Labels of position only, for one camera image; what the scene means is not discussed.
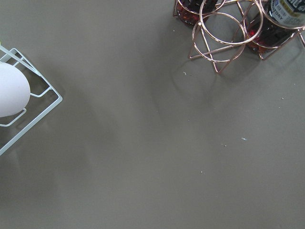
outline bottle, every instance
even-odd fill
[[[305,0],[269,0],[264,10],[272,20],[285,27],[302,27],[305,24]],[[258,14],[247,28],[250,36],[256,34],[259,24]],[[297,29],[284,29],[264,17],[261,32],[254,42],[247,45],[259,53],[267,53],[285,43],[296,32]]]
[[[195,25],[199,21],[199,9],[203,0],[180,0],[181,4],[186,7],[189,11],[184,9],[179,3],[177,3],[176,9],[178,17],[186,24]],[[217,0],[206,0],[203,13],[209,13],[215,9]]]

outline gray surface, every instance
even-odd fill
[[[219,76],[172,7],[1,3],[2,45],[64,100],[0,157],[0,228],[305,228],[300,42]]]

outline bottle label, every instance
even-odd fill
[[[281,25],[305,26],[305,0],[271,0],[271,14]]]

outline white egg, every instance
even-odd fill
[[[30,85],[24,74],[0,62],[0,117],[20,112],[29,102]]]

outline rose gold wire stand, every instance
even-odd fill
[[[241,4],[240,4],[240,2],[242,2],[242,1],[249,2],[249,5],[246,8],[246,10],[244,10],[242,8]],[[192,59],[197,59],[197,58],[203,57],[203,58],[205,58],[205,59],[207,59],[207,60],[212,62],[212,65],[213,65],[213,67],[214,67],[214,69],[215,69],[215,71],[217,73],[221,73],[229,65],[229,63],[231,63],[233,60],[237,59],[242,54],[242,52],[244,51],[244,48],[245,48],[247,43],[254,42],[255,44],[257,44],[254,41],[254,39],[260,33],[260,30],[261,30],[261,28],[263,26],[263,18],[264,17],[267,18],[272,23],[274,23],[275,25],[281,27],[281,28],[297,30],[298,32],[294,33],[289,39],[287,39],[287,41],[285,43],[283,43],[280,46],[267,47],[267,46],[262,46],[260,44],[257,44],[260,47],[267,48],[267,49],[272,49],[273,50],[270,53],[266,53],[266,54],[259,53],[258,55],[259,55],[261,60],[266,60],[267,58],[269,58],[272,54],[274,54],[276,51],[280,50],[282,47],[284,47],[287,43],[289,43],[295,37],[299,37],[299,39],[301,40],[303,46],[305,47],[305,41],[304,41],[304,39],[303,39],[303,37],[301,35],[301,32],[303,32],[305,30],[305,27],[289,28],[289,27],[285,27],[285,26],[279,25],[278,23],[274,22],[267,15],[267,13],[265,12],[265,10],[263,8],[262,2],[267,2],[267,1],[268,0],[223,0],[221,3],[216,4],[216,9],[214,11],[212,11],[210,13],[203,14],[202,13],[203,12],[203,7],[204,7],[204,4],[205,4],[206,0],[203,0],[203,2],[201,4],[201,7],[200,7],[200,10],[199,10],[199,13],[188,10],[185,6],[183,6],[183,4],[181,3],[181,0],[175,0],[175,4],[174,4],[174,8],[173,8],[173,16],[174,17],[177,16],[177,11],[176,11],[177,4],[180,4],[186,11],[188,11],[190,13],[193,13],[193,14],[197,14],[197,15],[199,15],[199,18],[200,18],[200,20],[195,24],[195,26],[193,28],[193,32],[192,32],[192,41],[193,41],[193,44],[192,44],[191,50],[189,52],[188,58],[192,60]],[[230,15],[228,13],[218,12],[218,10],[221,7],[223,7],[225,5],[228,5],[228,4],[234,4],[234,3],[237,5],[238,10],[239,10],[239,12],[240,12],[240,14],[242,16],[242,19],[240,21],[237,20],[234,16],[232,16],[232,15]],[[258,28],[257,32],[253,36],[250,36],[247,33],[246,25],[248,24],[248,18],[247,18],[248,13],[249,13],[250,9],[253,6],[257,7],[257,9],[259,11],[260,25],[259,25],[259,28]],[[207,29],[207,27],[205,26],[205,23],[203,21],[205,18],[208,18],[210,16],[217,16],[217,15],[222,15],[222,16],[228,17],[228,18],[230,18],[231,20],[233,20],[234,22],[236,22],[238,24],[238,29],[236,30],[235,34],[233,35],[233,37],[231,39],[231,42],[222,41],[222,40],[218,39],[217,37],[212,35],[209,32],[209,30]],[[233,42],[235,37],[236,37],[236,35],[237,35],[237,32],[239,30],[242,31],[244,40],[242,42]],[[197,44],[195,42],[195,39],[197,38],[197,36],[199,34],[202,36],[202,39],[203,39],[203,42],[205,44],[207,52],[202,52],[198,48],[198,46],[197,46]],[[210,38],[212,38],[216,42],[221,43],[221,44],[223,44],[225,46],[222,47],[222,48],[219,48],[219,49],[211,50],[210,46],[209,46],[209,43],[208,43],[208,40],[206,38],[206,35],[209,35]],[[229,59],[226,59],[226,60],[216,60],[213,57],[213,54],[215,54],[215,53],[224,52],[226,50],[233,49],[233,48],[237,48],[237,51]],[[194,49],[198,52],[198,54],[192,55],[192,52],[194,51]],[[222,64],[224,63],[224,65],[221,68],[219,68],[217,66],[220,63],[222,63]]]

